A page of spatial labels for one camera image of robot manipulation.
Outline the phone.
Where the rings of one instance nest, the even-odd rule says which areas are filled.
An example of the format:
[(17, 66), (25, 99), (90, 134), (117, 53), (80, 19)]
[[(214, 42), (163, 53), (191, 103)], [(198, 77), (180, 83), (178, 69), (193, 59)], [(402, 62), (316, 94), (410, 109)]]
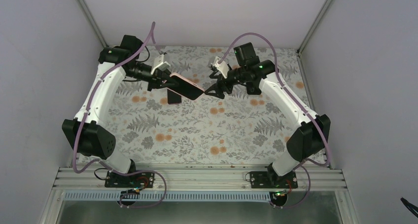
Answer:
[(194, 101), (204, 94), (202, 87), (180, 74), (172, 73), (170, 79), (175, 82), (175, 85), (169, 86), (168, 89), (177, 95)]
[(167, 101), (169, 105), (177, 105), (182, 103), (182, 96), (173, 92), (172, 90), (167, 90)]

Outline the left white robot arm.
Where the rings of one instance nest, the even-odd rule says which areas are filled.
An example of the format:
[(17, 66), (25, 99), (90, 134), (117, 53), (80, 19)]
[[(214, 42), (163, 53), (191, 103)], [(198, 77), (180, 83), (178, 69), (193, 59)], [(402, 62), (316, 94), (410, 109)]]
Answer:
[(98, 58), (98, 69), (88, 96), (73, 119), (65, 119), (62, 130), (72, 147), (72, 168), (84, 172), (98, 162), (117, 174), (125, 187), (137, 181), (135, 163), (116, 148), (115, 136), (104, 128), (104, 122), (119, 85), (126, 77), (148, 83), (148, 90), (175, 85), (170, 79), (170, 63), (159, 50), (153, 65), (138, 61), (146, 43), (135, 36), (125, 35), (119, 45), (105, 47)]

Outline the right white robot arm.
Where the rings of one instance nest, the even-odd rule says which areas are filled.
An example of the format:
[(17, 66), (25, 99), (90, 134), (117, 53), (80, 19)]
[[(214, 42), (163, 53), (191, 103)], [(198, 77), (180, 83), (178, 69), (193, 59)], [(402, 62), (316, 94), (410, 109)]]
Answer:
[(249, 95), (264, 94), (271, 98), (284, 116), (293, 123), (293, 134), (286, 142), (284, 152), (267, 167), (267, 182), (279, 188), (291, 172), (300, 167), (309, 157), (327, 147), (330, 118), (318, 115), (310, 109), (285, 83), (276, 66), (277, 61), (261, 61), (252, 43), (234, 48), (239, 68), (233, 69), (220, 57), (213, 56), (208, 67), (210, 78), (216, 83), (205, 94), (224, 99), (235, 85), (246, 87)]

